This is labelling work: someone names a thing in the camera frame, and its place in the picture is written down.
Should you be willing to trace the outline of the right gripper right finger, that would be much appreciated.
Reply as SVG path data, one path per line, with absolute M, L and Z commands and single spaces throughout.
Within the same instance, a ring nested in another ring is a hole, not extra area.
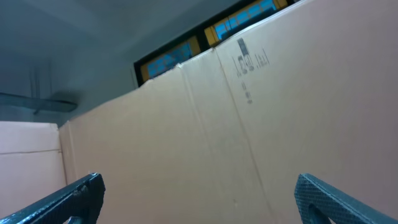
M 298 176 L 294 197 L 303 224 L 397 224 L 311 174 Z

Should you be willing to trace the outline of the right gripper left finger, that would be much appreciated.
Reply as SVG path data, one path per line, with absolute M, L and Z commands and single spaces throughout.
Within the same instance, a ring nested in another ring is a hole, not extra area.
M 1 219 L 2 224 L 87 223 L 95 224 L 104 201 L 105 185 L 92 173 Z

